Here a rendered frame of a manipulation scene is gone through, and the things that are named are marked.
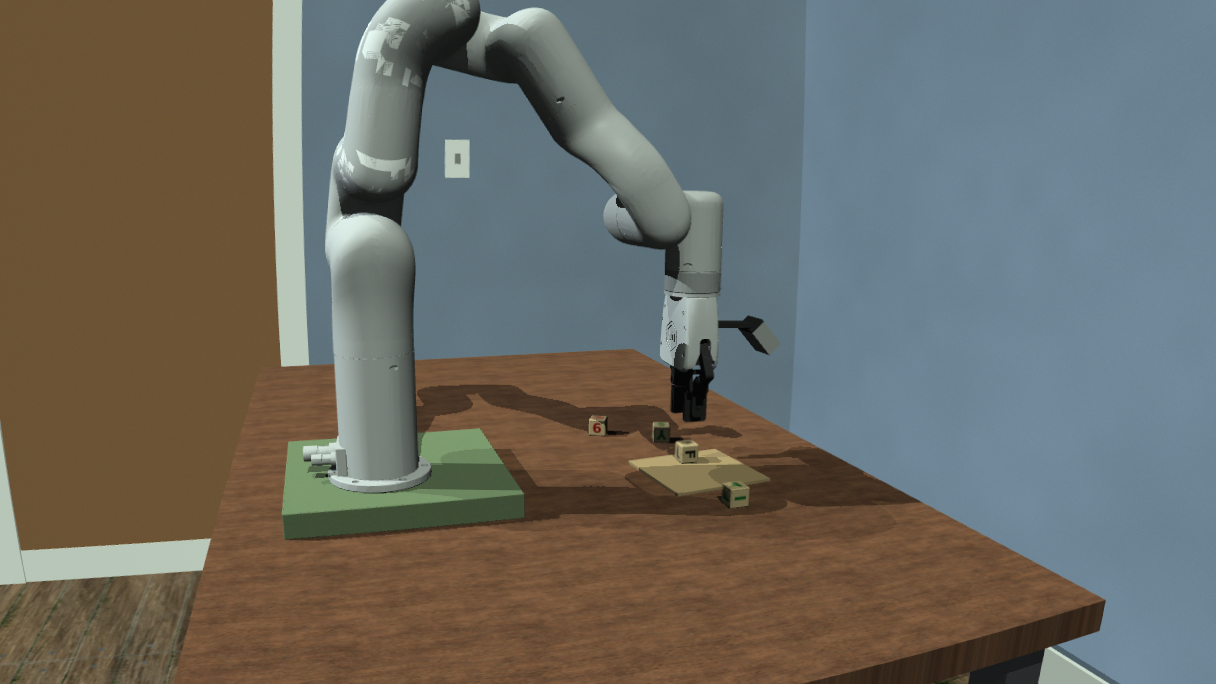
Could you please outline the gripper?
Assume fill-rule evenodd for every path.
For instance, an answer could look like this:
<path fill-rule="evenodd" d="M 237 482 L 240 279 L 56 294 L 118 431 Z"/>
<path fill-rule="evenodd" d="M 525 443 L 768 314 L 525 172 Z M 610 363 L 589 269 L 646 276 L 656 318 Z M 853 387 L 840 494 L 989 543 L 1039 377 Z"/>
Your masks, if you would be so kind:
<path fill-rule="evenodd" d="M 717 366 L 720 292 L 683 295 L 664 288 L 664 295 L 660 357 L 671 369 L 670 411 L 683 413 L 685 422 L 705 421 L 708 385 Z M 693 370 L 696 365 L 700 369 Z"/>

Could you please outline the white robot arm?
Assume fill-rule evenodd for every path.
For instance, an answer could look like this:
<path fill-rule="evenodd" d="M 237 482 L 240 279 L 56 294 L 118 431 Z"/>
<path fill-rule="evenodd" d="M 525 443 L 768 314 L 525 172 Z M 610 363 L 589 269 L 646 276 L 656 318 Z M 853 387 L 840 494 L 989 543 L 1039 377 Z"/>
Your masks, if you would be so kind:
<path fill-rule="evenodd" d="M 404 194 L 418 170 L 432 65 L 518 82 L 554 142 L 615 192 L 603 214 L 608 232 L 665 250 L 669 292 L 721 288 L 724 200 L 680 187 L 662 155 L 610 102 L 561 19 L 545 9 L 488 15 L 479 0 L 387 0 L 358 47 L 330 178 L 325 253 L 340 439 L 303 445 L 304 462 L 331 464 L 330 482 L 344 490 L 404 490 L 430 477 L 430 462 L 418 456 L 416 268 L 401 222 Z"/>

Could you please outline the beige flat mat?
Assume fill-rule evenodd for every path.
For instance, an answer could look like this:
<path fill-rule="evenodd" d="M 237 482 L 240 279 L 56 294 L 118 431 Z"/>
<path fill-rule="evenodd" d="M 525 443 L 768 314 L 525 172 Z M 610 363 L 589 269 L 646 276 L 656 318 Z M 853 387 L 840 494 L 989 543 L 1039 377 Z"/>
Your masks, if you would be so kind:
<path fill-rule="evenodd" d="M 724 482 L 756 484 L 770 481 L 767 476 L 716 449 L 698 452 L 698 462 L 679 462 L 674 454 L 630 460 L 627 464 L 676 497 L 721 490 Z"/>

